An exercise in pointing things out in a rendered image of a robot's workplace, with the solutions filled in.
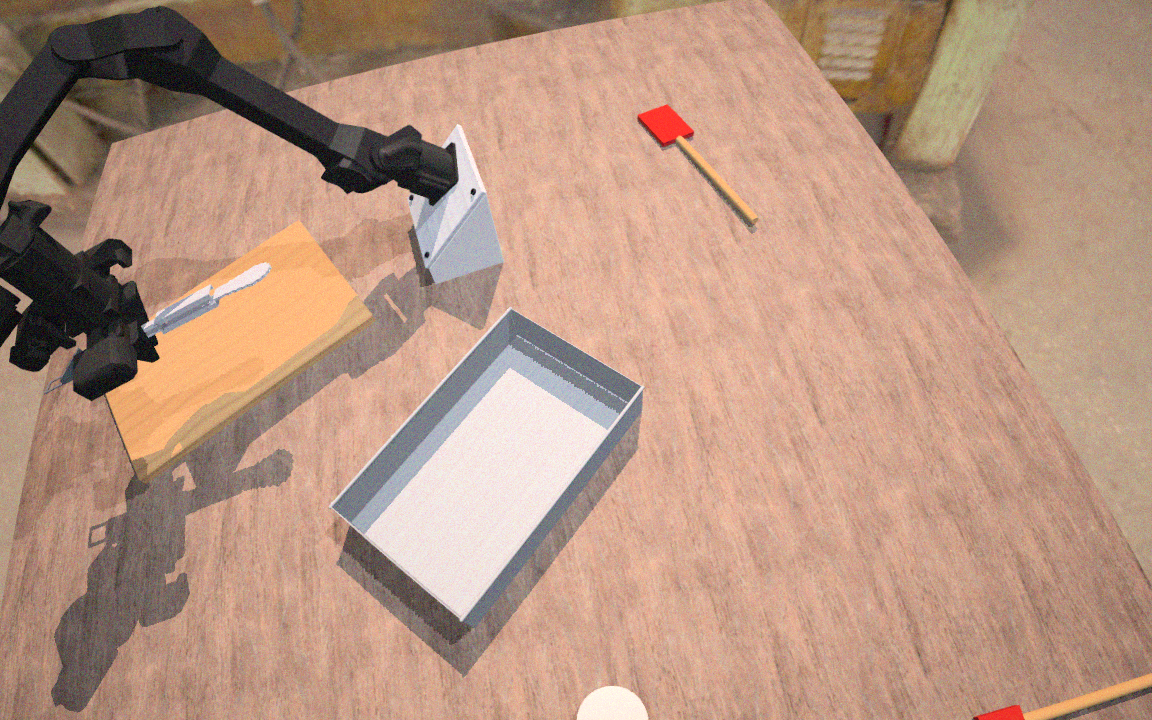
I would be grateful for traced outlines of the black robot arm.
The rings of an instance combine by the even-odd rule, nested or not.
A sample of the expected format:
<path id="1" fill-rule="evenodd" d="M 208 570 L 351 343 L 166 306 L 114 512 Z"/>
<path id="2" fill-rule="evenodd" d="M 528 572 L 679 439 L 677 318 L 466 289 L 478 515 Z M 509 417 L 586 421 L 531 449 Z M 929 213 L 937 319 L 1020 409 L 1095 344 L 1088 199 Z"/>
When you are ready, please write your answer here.
<path id="1" fill-rule="evenodd" d="M 367 194 L 396 181 L 429 199 L 442 199 L 460 181 L 456 143 L 420 141 L 411 124 L 393 135 L 340 124 L 291 94 L 221 56 L 209 37 L 179 12 L 154 6 L 86 24 L 52 29 L 38 55 L 0 103 L 0 210 L 20 160 L 78 79 L 143 79 L 147 85 L 209 97 L 294 146 L 326 169 L 323 181 L 346 194 Z M 68 249 L 38 227 L 51 206 L 9 200 L 0 225 L 0 276 L 29 300 L 45 300 L 70 274 Z M 56 348 L 76 347 L 58 316 L 22 314 L 20 300 L 0 285 L 0 347 L 17 325 L 9 363 L 41 372 Z"/>

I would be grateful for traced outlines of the orange flat board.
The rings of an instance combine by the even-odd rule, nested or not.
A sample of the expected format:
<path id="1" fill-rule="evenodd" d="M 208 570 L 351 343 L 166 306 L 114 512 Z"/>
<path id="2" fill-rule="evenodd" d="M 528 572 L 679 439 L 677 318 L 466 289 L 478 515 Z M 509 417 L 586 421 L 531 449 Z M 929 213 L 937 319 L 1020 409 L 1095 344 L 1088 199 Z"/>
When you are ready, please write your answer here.
<path id="1" fill-rule="evenodd" d="M 209 285 L 214 288 L 211 296 L 260 263 L 270 263 L 271 270 L 259 283 L 230 293 L 192 323 L 157 332 L 160 359 L 137 361 L 132 381 L 106 393 L 138 480 L 154 480 L 376 323 L 301 222 L 288 225 L 180 300 Z"/>

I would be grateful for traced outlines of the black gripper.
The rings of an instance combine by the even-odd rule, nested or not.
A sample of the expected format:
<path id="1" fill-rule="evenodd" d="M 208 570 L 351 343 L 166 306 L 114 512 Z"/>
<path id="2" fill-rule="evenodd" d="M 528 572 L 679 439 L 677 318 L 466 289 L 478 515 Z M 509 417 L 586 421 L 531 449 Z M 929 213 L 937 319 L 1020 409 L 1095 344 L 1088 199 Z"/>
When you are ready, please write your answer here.
<path id="1" fill-rule="evenodd" d="M 70 338 L 88 334 L 88 348 L 73 356 L 73 391 L 96 400 L 132 381 L 137 361 L 156 363 L 157 338 L 147 338 L 147 323 L 137 285 L 119 285 L 109 266 L 132 265 L 132 249 L 122 240 L 106 240 L 73 255 L 70 274 L 58 290 L 35 301 L 33 313 L 52 313 L 67 323 Z"/>

